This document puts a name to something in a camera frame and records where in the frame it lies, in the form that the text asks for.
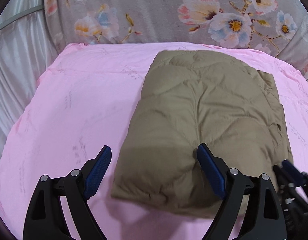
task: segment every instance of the gray floral fabric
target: gray floral fabric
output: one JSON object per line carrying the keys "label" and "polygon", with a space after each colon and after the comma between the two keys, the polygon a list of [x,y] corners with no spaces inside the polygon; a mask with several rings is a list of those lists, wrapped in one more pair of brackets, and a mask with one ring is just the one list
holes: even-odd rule
{"label": "gray floral fabric", "polygon": [[58,49],[71,42],[187,41],[249,48],[308,80],[308,13],[299,0],[45,0]]}

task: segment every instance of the silver screw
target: silver screw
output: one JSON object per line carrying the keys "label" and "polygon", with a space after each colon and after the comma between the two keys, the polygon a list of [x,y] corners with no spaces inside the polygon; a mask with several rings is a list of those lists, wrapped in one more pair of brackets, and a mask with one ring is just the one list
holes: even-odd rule
{"label": "silver screw", "polygon": [[266,174],[266,173],[263,173],[261,175],[261,177],[264,179],[264,180],[269,180],[269,176]]}
{"label": "silver screw", "polygon": [[71,172],[71,175],[72,175],[73,177],[76,177],[77,175],[79,175],[79,170],[73,170],[73,171]]}
{"label": "silver screw", "polygon": [[49,177],[48,177],[47,175],[43,175],[43,176],[40,178],[40,180],[44,182],[44,181],[47,181],[48,178],[49,178]]}
{"label": "silver screw", "polygon": [[286,198],[286,199],[285,199],[285,203],[286,203],[286,204],[290,204],[291,202],[292,202],[292,199],[291,199],[291,198]]}
{"label": "silver screw", "polygon": [[237,175],[237,174],[238,174],[238,169],[231,168],[229,171],[230,171],[230,173],[231,173],[232,175]]}

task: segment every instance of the blue textured pad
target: blue textured pad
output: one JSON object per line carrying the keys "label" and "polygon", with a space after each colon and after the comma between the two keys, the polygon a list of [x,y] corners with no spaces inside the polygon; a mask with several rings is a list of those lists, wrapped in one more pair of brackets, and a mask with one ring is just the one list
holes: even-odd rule
{"label": "blue textured pad", "polygon": [[304,184],[304,176],[292,165],[289,160],[282,161],[283,169],[293,178],[296,187]]}
{"label": "blue textured pad", "polygon": [[83,195],[86,199],[89,199],[96,194],[105,172],[110,165],[111,159],[112,151],[111,148],[107,146],[85,180],[85,190]]}
{"label": "blue textured pad", "polygon": [[226,197],[225,178],[217,168],[213,157],[209,155],[202,144],[197,148],[197,159],[201,164],[201,168],[203,169],[214,194],[224,200]]}

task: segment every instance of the quilted fabric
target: quilted fabric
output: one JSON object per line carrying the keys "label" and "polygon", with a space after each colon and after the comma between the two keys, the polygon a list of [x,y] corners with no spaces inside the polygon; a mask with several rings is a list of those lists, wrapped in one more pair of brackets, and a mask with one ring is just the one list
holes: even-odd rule
{"label": "quilted fabric", "polygon": [[160,52],[122,145],[112,196],[214,216],[220,201],[195,157],[201,143],[229,167],[265,172],[276,184],[272,165],[292,154],[274,78],[219,52]]}

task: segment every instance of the pink fabric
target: pink fabric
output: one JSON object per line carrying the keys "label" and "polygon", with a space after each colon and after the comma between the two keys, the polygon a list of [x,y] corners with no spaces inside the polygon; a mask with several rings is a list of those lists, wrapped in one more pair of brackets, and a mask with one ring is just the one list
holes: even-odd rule
{"label": "pink fabric", "polygon": [[[119,149],[140,98],[143,79],[159,51],[215,50],[272,73],[295,165],[308,172],[308,84],[291,65],[263,52],[190,43],[71,44],[39,79],[24,114],[13,126],[0,162],[0,215],[22,239],[33,190],[43,174],[65,176],[111,147],[112,163],[88,204],[109,240],[199,240],[211,220],[172,215],[110,198]],[[66,201],[65,217],[79,239]],[[239,226],[233,230],[237,234]]]}

